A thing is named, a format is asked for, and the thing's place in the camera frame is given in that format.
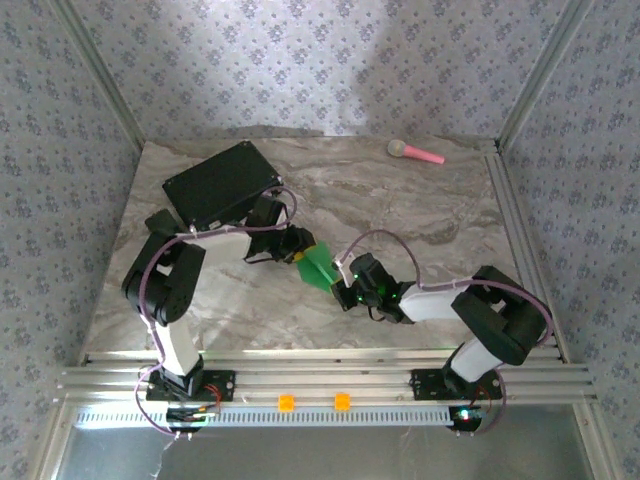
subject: green cloth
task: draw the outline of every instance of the green cloth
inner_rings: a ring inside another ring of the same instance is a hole
[[[331,292],[331,285],[340,278],[331,263],[331,253],[324,242],[307,248],[296,260],[302,281],[325,292]]]

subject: wall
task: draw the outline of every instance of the wall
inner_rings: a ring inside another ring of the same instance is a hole
[[[589,362],[640,478],[640,6],[596,3],[506,160],[572,359]]]
[[[77,360],[138,159],[44,1],[0,6],[0,478]]]
[[[565,0],[77,0],[143,131],[497,136]]]

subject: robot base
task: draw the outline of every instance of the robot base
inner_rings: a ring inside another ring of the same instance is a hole
[[[500,389],[500,381],[495,371],[485,373],[480,379],[473,384],[474,388],[470,389],[471,394],[467,392],[456,392],[445,385],[444,372],[441,368],[419,369],[411,371],[411,380],[409,385],[413,389],[414,400],[474,400],[477,389],[482,392],[486,390],[484,396],[478,392],[479,400],[499,400],[502,398]]]
[[[153,372],[149,377],[147,401],[187,401],[196,403],[216,403],[216,394],[205,388],[213,386],[220,392],[221,402],[233,401],[236,386],[236,372],[233,370],[200,370],[199,385],[186,390],[164,377],[160,372]]]

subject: glass panel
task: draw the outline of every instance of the glass panel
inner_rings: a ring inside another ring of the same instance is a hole
[[[570,407],[509,407],[491,433],[439,427],[76,429],[59,479],[591,479]]]

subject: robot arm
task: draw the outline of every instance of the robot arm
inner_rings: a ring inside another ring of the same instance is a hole
[[[285,204],[273,197],[259,197],[248,213],[246,227],[271,227],[284,223]],[[184,233],[168,210],[145,222],[150,236],[122,283],[122,293],[139,313],[142,276],[156,252]],[[162,348],[160,381],[179,398],[193,398],[202,382],[202,357],[191,340],[187,322],[178,321],[193,299],[203,265],[245,261],[266,253],[275,261],[291,263],[297,252],[315,244],[311,232],[295,225],[263,232],[228,232],[225,235],[178,242],[153,267],[145,292],[146,309]]]
[[[473,332],[443,367],[445,387],[470,397],[477,382],[506,363],[521,365],[547,327],[534,305],[493,283],[522,288],[495,267],[482,267],[465,287],[425,291],[415,282],[396,282],[373,255],[347,256],[334,266],[342,274],[332,291],[344,310],[363,304],[392,323],[412,324],[431,318],[460,318]]]

